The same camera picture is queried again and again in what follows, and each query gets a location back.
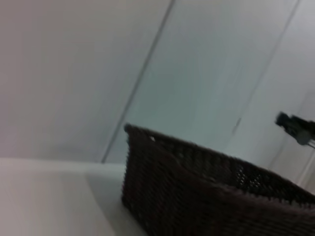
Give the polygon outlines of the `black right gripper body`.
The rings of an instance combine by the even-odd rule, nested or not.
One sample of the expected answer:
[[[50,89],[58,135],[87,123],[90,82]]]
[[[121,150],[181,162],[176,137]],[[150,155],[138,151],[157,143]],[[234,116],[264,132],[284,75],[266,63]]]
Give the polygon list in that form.
[[[288,118],[286,131],[301,146],[315,147],[315,122],[297,116]]]

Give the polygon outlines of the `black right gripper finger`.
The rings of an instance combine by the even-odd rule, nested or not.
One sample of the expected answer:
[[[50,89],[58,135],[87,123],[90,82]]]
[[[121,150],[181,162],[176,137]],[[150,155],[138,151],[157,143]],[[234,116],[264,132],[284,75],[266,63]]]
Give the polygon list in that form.
[[[284,112],[280,112],[275,120],[275,124],[282,128],[293,128],[294,120],[292,115],[288,115]]]

